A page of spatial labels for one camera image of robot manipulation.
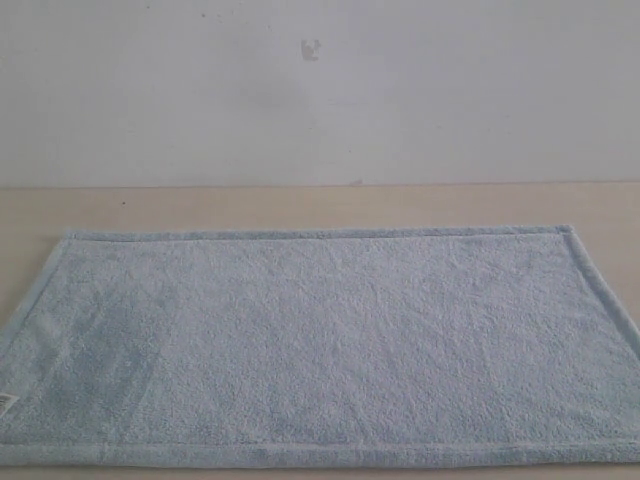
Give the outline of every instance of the wall stain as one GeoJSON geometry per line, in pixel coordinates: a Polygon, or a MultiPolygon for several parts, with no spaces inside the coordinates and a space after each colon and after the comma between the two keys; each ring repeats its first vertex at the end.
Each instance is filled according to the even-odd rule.
{"type": "Polygon", "coordinates": [[[302,58],[306,62],[315,62],[318,60],[318,50],[320,50],[320,40],[314,40],[311,43],[308,40],[300,40],[300,51],[302,52],[302,58]]]}

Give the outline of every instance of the towel label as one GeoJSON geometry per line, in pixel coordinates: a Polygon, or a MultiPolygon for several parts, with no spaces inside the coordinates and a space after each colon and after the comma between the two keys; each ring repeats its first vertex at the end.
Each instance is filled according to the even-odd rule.
{"type": "Polygon", "coordinates": [[[0,393],[0,418],[18,401],[18,398],[20,397],[9,395],[8,393],[0,393]]]}

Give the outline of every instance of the white wall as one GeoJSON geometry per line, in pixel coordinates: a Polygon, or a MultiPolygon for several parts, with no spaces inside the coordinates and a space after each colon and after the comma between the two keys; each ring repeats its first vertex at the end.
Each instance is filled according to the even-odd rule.
{"type": "Polygon", "coordinates": [[[638,127],[637,0],[0,1],[4,186],[640,179],[638,127]]]}

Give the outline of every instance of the light blue towel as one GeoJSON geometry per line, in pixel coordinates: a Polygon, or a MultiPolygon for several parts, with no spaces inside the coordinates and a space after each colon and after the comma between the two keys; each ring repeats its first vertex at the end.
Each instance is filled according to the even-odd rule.
{"type": "Polygon", "coordinates": [[[73,232],[2,332],[0,465],[640,461],[639,356],[570,227],[73,232]]]}

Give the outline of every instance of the beige tabletop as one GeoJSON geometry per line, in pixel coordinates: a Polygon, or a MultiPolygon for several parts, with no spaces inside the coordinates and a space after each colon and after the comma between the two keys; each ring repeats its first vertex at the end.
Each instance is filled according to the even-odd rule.
{"type": "MultiPolygon", "coordinates": [[[[65,228],[111,231],[572,224],[640,319],[640,183],[0,189],[0,324],[65,228]]],[[[0,479],[638,479],[639,465],[464,470],[0,468],[0,479]]]]}

